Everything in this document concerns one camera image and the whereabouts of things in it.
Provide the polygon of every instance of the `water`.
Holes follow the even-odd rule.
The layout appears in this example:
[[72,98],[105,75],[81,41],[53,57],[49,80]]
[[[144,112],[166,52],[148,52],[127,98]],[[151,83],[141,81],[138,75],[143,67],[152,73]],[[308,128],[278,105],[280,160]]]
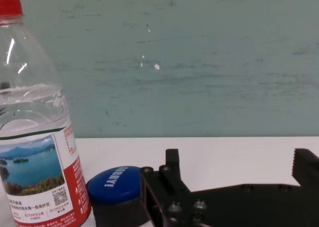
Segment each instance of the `water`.
[[24,158],[28,158],[29,161],[15,164],[7,160],[5,167],[10,173],[7,182],[26,187],[36,185],[49,177],[58,177],[62,173],[56,150],[44,151]]
[[38,84],[0,90],[0,137],[56,129],[68,118],[60,86]]

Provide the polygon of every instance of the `blue circular object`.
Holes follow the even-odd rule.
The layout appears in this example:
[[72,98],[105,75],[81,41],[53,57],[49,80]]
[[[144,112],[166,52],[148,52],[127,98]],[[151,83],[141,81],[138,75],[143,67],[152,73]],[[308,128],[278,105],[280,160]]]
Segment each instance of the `blue circular object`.
[[88,183],[90,199],[98,204],[114,205],[140,196],[140,169],[116,167],[99,173]]

